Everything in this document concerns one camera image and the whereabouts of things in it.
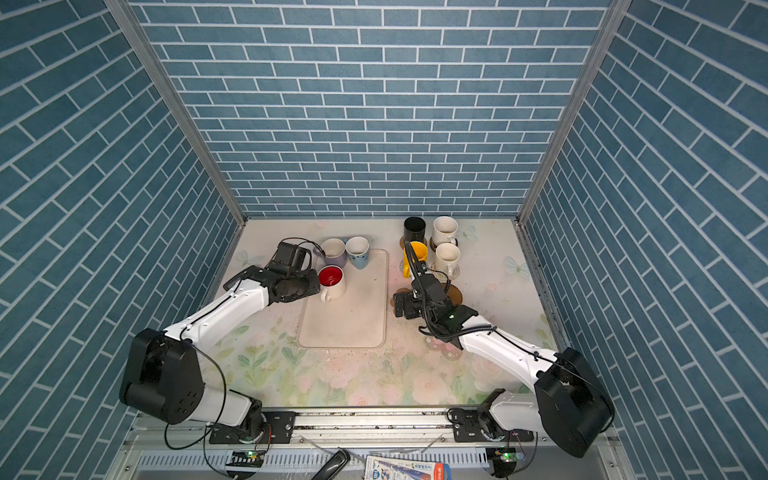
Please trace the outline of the brown cork round coaster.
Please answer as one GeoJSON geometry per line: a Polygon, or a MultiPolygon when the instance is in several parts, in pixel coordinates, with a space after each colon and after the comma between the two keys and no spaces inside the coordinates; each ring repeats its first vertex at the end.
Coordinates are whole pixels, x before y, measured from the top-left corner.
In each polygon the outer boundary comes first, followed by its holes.
{"type": "Polygon", "coordinates": [[[450,285],[447,295],[454,306],[463,304],[463,294],[454,284],[450,285]]]}

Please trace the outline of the red inside mug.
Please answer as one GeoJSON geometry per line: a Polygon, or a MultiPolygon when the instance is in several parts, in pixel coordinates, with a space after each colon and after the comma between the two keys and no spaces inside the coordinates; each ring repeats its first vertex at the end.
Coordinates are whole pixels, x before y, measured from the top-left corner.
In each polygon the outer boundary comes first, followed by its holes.
{"type": "Polygon", "coordinates": [[[336,265],[327,265],[318,272],[321,286],[320,300],[331,302],[341,298],[346,293],[344,271],[336,265]]]}

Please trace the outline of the cream white mug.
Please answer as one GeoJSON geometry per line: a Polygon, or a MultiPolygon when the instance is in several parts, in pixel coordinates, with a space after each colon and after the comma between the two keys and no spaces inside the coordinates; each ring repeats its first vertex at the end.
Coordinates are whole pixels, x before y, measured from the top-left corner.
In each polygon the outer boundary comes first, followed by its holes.
{"type": "Polygon", "coordinates": [[[461,251],[458,246],[449,242],[437,246],[435,251],[434,269],[454,280],[459,274],[459,260],[461,251]]]}

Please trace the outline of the yellow mug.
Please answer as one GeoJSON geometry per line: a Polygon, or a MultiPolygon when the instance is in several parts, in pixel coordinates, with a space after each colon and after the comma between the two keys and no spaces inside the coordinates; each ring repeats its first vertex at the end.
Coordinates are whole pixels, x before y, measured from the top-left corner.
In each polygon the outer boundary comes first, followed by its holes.
{"type": "MultiPolygon", "coordinates": [[[[424,243],[419,241],[410,241],[408,245],[413,251],[412,256],[415,257],[418,262],[425,262],[427,260],[428,247],[424,243]]],[[[406,248],[403,249],[402,274],[404,278],[411,277],[411,263],[409,262],[408,250],[406,248]]]]}

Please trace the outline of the white mug grey handle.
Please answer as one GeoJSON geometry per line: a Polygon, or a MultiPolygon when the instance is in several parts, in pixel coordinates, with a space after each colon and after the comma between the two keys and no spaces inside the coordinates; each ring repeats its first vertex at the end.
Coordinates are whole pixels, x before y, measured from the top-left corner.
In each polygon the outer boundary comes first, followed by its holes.
{"type": "Polygon", "coordinates": [[[322,267],[333,265],[344,268],[347,263],[346,243],[339,238],[324,240],[320,244],[318,253],[322,267]]]}

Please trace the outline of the pink flower coaster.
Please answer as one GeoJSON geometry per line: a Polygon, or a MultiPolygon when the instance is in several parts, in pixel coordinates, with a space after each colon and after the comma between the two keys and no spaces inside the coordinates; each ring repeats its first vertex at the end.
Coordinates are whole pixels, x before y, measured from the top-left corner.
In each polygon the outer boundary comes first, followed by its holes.
{"type": "Polygon", "coordinates": [[[457,361],[462,357],[462,350],[460,348],[434,337],[426,337],[425,345],[429,350],[440,353],[446,360],[449,361],[457,361]]]}

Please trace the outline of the beige serving tray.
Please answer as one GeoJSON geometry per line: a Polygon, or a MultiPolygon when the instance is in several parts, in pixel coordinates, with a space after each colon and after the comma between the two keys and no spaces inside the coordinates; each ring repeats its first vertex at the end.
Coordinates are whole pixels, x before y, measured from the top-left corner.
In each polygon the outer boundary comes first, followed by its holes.
{"type": "Polygon", "coordinates": [[[374,249],[363,270],[342,268],[346,293],[322,302],[320,293],[306,299],[298,343],[304,348],[377,348],[386,336],[388,254],[374,249]]]}

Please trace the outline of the black mug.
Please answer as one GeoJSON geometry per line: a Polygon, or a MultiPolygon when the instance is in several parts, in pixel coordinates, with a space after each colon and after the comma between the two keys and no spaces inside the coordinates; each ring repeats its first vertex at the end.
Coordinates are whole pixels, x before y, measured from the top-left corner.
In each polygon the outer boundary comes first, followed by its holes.
{"type": "Polygon", "coordinates": [[[404,221],[403,241],[424,242],[426,231],[426,222],[421,217],[408,217],[404,221]]]}

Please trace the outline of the light blue floral mug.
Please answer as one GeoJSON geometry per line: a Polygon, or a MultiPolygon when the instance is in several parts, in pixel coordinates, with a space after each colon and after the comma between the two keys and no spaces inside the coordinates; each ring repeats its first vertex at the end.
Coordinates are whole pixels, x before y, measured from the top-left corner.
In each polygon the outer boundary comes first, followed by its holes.
{"type": "Polygon", "coordinates": [[[369,264],[370,243],[366,237],[354,236],[346,241],[348,261],[358,269],[363,270],[369,264]]]}

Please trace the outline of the white speckled mug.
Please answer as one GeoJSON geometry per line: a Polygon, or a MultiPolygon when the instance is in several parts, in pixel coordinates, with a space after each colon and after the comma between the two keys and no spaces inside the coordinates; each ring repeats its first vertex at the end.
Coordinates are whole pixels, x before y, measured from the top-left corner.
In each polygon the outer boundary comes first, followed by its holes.
{"type": "Polygon", "coordinates": [[[454,244],[458,232],[458,222],[449,216],[440,216],[433,221],[431,242],[434,248],[442,244],[454,244]]]}

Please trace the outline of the brown paw print coaster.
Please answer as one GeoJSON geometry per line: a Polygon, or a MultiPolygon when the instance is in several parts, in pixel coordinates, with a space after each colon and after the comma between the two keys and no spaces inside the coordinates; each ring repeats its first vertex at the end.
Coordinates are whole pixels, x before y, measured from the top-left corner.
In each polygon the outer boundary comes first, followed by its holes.
{"type": "Polygon", "coordinates": [[[394,299],[398,299],[398,298],[412,298],[413,296],[414,296],[413,290],[412,289],[408,289],[408,288],[398,289],[393,294],[393,298],[394,299]]]}

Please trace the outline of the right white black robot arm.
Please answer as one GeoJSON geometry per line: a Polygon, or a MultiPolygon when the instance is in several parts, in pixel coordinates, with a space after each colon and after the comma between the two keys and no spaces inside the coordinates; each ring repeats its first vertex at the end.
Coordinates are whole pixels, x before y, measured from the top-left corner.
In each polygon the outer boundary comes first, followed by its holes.
{"type": "Polygon", "coordinates": [[[455,305],[431,274],[419,274],[410,291],[393,295],[397,317],[421,318],[422,332],[477,355],[520,380],[536,403],[494,390],[477,408],[477,423],[491,440],[514,430],[542,433],[567,454],[583,457],[612,423],[615,407],[586,358],[527,343],[492,324],[476,310],[455,305]]]}

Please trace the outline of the blue white printed package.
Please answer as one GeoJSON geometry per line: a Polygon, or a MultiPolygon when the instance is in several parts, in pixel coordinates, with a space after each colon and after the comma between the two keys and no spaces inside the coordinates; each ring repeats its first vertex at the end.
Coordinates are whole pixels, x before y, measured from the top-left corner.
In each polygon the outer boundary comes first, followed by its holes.
{"type": "Polygon", "coordinates": [[[444,463],[368,456],[363,478],[365,480],[451,480],[452,473],[450,467],[444,463]]]}

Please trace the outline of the green circuit board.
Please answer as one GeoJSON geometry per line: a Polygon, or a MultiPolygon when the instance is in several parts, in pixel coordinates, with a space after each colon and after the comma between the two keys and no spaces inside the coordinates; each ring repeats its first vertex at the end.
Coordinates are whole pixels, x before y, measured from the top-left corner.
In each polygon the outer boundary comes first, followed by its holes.
{"type": "Polygon", "coordinates": [[[227,461],[227,470],[261,468],[265,460],[265,451],[234,451],[227,461]]]}

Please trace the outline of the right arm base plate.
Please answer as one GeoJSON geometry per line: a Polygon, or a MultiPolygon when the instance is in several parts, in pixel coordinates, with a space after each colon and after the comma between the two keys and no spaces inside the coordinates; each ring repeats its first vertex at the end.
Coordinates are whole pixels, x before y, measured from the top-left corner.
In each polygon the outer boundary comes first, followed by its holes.
{"type": "Polygon", "coordinates": [[[504,430],[483,410],[452,407],[446,411],[446,419],[453,428],[454,441],[472,442],[530,442],[534,433],[528,430],[504,430]]]}

